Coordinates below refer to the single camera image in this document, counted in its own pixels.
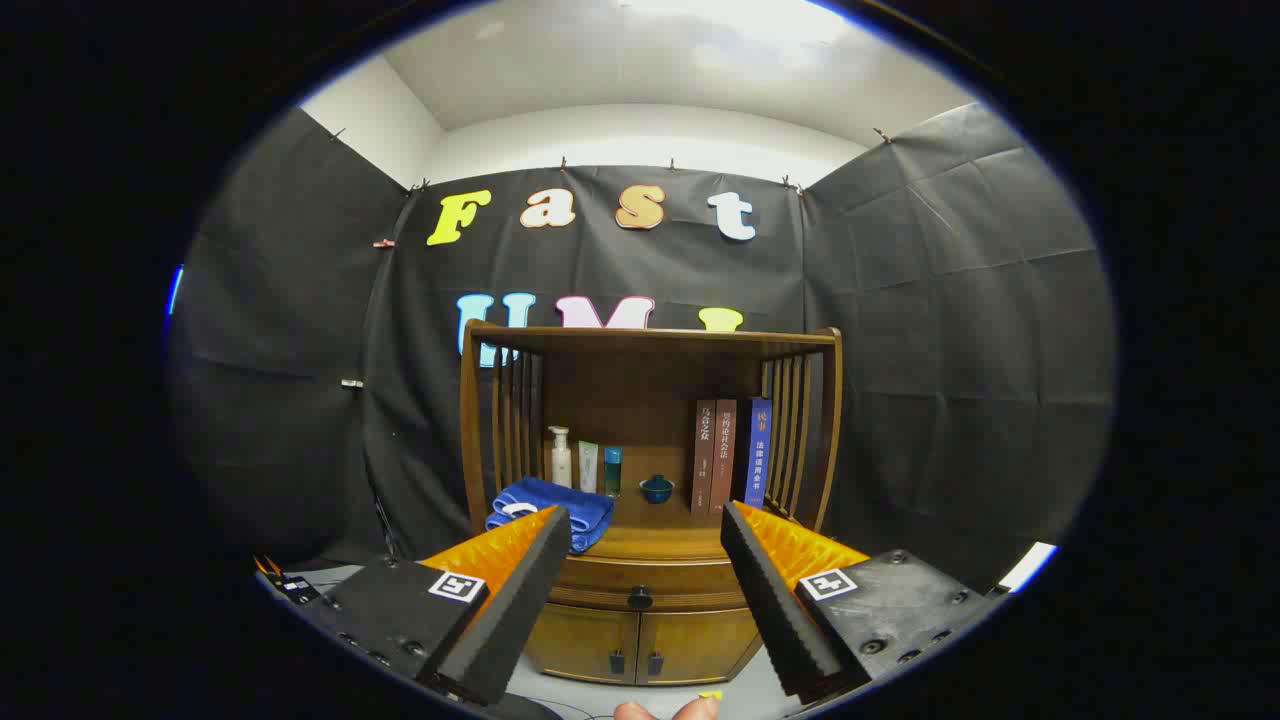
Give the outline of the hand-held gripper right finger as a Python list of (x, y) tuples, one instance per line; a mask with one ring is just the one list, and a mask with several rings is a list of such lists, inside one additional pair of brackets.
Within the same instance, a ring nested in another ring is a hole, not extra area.
[(865, 555), (737, 501), (719, 537), (783, 692), (805, 705), (923, 664), (1001, 603), (916, 553)]

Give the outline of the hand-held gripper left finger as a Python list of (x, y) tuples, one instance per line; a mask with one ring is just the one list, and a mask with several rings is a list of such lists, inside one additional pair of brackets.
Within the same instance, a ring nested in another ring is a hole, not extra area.
[(307, 621), (370, 662), (474, 705), (494, 705), (571, 546), (550, 506), (430, 559), (384, 557), (329, 593), (300, 591)]

